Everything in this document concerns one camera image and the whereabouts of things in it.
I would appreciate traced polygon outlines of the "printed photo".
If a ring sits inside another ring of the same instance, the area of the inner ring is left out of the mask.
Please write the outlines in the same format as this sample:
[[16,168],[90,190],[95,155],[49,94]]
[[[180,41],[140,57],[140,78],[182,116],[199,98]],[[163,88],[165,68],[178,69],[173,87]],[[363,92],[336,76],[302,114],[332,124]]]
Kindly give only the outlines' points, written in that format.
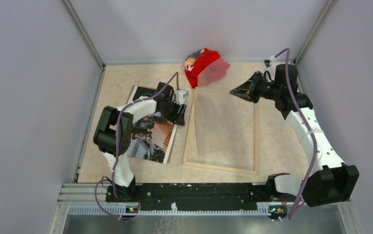
[[155,111],[133,123],[127,155],[166,164],[172,147],[175,125]]

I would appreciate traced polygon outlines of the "light wooden picture frame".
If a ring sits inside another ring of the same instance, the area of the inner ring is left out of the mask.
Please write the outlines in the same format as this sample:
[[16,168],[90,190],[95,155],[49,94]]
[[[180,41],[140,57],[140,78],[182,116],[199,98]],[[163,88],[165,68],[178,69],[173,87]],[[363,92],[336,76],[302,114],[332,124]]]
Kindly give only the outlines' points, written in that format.
[[227,91],[196,88],[182,163],[257,175],[259,107]]

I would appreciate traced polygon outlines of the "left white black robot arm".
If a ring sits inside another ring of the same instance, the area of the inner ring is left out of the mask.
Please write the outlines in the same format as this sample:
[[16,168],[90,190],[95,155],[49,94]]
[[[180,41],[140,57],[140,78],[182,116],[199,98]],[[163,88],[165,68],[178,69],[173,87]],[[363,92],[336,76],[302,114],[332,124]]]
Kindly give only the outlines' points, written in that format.
[[174,125],[185,125],[186,99],[189,93],[160,82],[157,89],[140,95],[124,106],[106,106],[101,112],[93,142],[105,156],[112,173],[111,193],[123,201],[136,195],[136,180],[128,161],[134,124],[147,115],[160,112]]

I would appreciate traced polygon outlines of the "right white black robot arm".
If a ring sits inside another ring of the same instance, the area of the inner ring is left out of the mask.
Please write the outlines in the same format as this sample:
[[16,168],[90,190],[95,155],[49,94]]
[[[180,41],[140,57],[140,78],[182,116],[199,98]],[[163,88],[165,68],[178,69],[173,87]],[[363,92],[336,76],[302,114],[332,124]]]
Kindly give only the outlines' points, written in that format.
[[303,178],[289,173],[270,175],[265,188],[267,198],[278,201],[285,194],[294,195],[310,207],[349,200],[359,170],[355,165],[347,165],[328,141],[316,119],[312,102],[298,90],[297,68],[279,64],[271,81],[267,81],[267,74],[268,71],[256,71],[229,93],[252,103],[258,103],[261,98],[272,100],[293,129],[310,162]]

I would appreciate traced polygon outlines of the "crumpled red cloth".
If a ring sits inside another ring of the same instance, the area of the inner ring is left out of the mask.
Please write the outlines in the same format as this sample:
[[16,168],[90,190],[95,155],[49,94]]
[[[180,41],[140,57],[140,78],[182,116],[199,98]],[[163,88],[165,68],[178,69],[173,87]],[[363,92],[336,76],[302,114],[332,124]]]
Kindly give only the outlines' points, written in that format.
[[182,64],[185,76],[193,89],[220,80],[226,76],[230,66],[218,51],[208,48],[191,53]]

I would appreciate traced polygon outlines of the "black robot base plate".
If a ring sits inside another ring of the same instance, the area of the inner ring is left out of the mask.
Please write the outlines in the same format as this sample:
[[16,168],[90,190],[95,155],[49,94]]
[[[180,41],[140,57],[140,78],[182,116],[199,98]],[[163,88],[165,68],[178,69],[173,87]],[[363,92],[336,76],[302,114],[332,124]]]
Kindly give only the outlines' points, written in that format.
[[129,189],[107,188],[106,202],[132,202],[141,211],[167,211],[172,204],[179,211],[255,211],[260,202],[282,199],[293,202],[295,196],[273,193],[264,183],[143,183]]

